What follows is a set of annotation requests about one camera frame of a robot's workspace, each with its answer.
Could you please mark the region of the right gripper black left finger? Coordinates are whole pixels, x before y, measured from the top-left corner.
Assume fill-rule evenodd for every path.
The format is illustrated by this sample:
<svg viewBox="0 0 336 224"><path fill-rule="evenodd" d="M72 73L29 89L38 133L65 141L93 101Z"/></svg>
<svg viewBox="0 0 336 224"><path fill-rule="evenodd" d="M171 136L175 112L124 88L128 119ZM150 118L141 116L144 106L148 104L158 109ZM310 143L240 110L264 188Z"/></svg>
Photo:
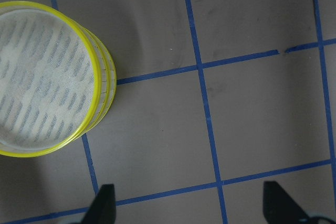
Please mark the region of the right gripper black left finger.
<svg viewBox="0 0 336 224"><path fill-rule="evenodd" d="M84 215L81 223L113 224L116 220L116 195L114 184L104 184Z"/></svg>

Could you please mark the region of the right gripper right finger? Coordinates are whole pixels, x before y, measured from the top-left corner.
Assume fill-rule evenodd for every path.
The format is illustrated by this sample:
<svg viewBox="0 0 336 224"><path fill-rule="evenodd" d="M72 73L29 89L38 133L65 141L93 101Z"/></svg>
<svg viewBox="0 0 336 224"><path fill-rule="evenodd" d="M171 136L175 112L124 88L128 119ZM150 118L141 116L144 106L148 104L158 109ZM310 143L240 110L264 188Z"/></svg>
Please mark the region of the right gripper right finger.
<svg viewBox="0 0 336 224"><path fill-rule="evenodd" d="M276 182L263 185L263 215L267 223L307 223L309 216Z"/></svg>

